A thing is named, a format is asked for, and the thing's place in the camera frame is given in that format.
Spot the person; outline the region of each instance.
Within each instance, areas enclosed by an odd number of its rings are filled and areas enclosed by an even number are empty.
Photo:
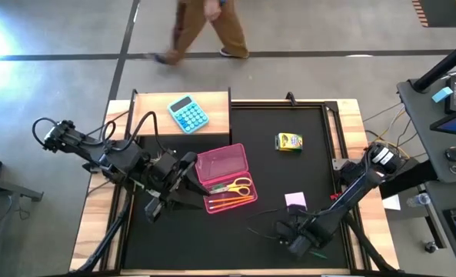
[[[176,65],[209,20],[224,46],[223,57],[248,58],[245,36],[235,12],[235,0],[178,0],[170,49],[155,54],[157,62]]]

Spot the concrete floor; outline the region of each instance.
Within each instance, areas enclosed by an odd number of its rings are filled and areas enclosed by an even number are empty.
[[[410,0],[244,0],[237,4],[253,52],[456,47],[456,28],[422,28]],[[118,54],[131,6],[132,0],[0,0],[0,55]],[[143,0],[128,52],[166,49],[174,12],[175,0]],[[191,51],[216,52],[220,47],[212,28],[206,26]],[[117,99],[127,99],[133,88],[192,92],[231,86],[233,98],[283,98],[288,91],[297,98],[357,98],[367,118],[399,102],[397,82],[422,75],[442,58],[200,58],[185,60],[177,68],[128,60]],[[25,203],[32,213],[29,220],[13,217],[2,244],[0,276],[68,270],[89,174],[76,156],[41,150],[30,128],[41,116],[72,119],[83,132],[100,125],[116,65],[116,60],[0,62],[2,177],[45,191],[41,203]],[[396,111],[366,122],[365,127],[381,132]],[[402,116],[386,138],[395,141],[407,120]],[[39,135],[48,128],[42,124]],[[404,138],[413,134],[414,128],[409,128]],[[423,152],[417,138],[404,149],[410,155]],[[416,247],[417,238],[427,232],[419,221],[391,223],[391,230],[402,269],[456,275],[455,260],[445,262],[444,257],[452,255],[448,251],[430,255],[403,250]]]

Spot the pink sticky note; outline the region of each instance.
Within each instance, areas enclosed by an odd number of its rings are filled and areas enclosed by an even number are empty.
[[[286,206],[289,205],[303,205],[306,209],[305,194],[303,192],[289,193],[284,195],[286,198]]]

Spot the blue calculator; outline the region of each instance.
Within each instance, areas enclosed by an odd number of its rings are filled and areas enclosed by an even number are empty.
[[[168,105],[168,110],[181,130],[187,134],[199,130],[209,122],[209,117],[190,95]]]

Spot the wooden table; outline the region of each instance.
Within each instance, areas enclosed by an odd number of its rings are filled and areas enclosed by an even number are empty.
[[[171,116],[165,108],[168,103],[178,99],[178,94],[165,94],[165,93],[152,93],[152,94],[139,94],[135,99],[135,108],[132,115],[131,130],[135,129],[140,118],[148,111],[155,111],[158,117],[159,134],[172,135],[182,134],[181,129],[175,124]],[[223,134],[229,133],[228,123],[228,93],[227,92],[196,92],[191,93],[195,100],[199,102],[206,113],[209,114],[209,125],[199,130],[199,134]],[[238,101],[255,101],[255,100],[238,100]],[[280,101],[280,100],[256,100],[256,101]],[[299,102],[323,102],[329,100],[298,100]],[[359,112],[358,102],[355,99],[337,99],[330,100],[338,103],[339,115],[341,125],[344,133],[344,140],[348,150],[350,159],[360,159],[363,154],[363,149],[368,145],[366,135],[364,133],[364,126]],[[129,100],[114,100],[110,101],[108,110],[106,112],[105,121],[109,121],[128,111],[130,107]],[[331,122],[332,140],[334,141],[337,158],[340,156],[340,149],[338,144],[338,137],[336,135],[336,128],[333,120],[333,115],[329,113]],[[117,128],[113,139],[123,139],[125,134],[125,126],[127,124],[127,117],[122,116],[117,121]],[[146,120],[142,126],[139,135],[153,134],[152,120]],[[102,175],[93,175],[90,181],[89,190],[104,182]],[[78,236],[75,243],[74,254],[70,269],[76,269],[81,266],[86,259],[95,250],[98,243],[105,235],[106,225],[108,222],[108,215],[112,203],[113,184],[104,186],[101,189],[94,191],[87,197],[84,211],[82,213],[81,225],[78,231]],[[383,204],[381,202],[381,195],[379,189],[370,191],[360,202],[359,209],[361,212],[361,220],[363,229],[366,236],[370,239],[371,243],[384,257],[384,259],[396,269],[399,268],[397,256],[395,254],[394,245],[391,239],[390,230],[388,228],[387,218],[384,212]],[[115,236],[114,242],[111,246],[111,255],[108,261],[108,267],[113,268],[115,262],[115,255],[117,251],[118,234]],[[354,256],[358,268],[362,268],[362,261],[359,257],[359,247],[357,239],[351,232],[351,240],[354,249]],[[150,275],[150,274],[345,274],[347,271],[342,269],[266,269],[266,270],[238,270],[238,271],[152,271],[152,270],[122,270],[123,275]]]

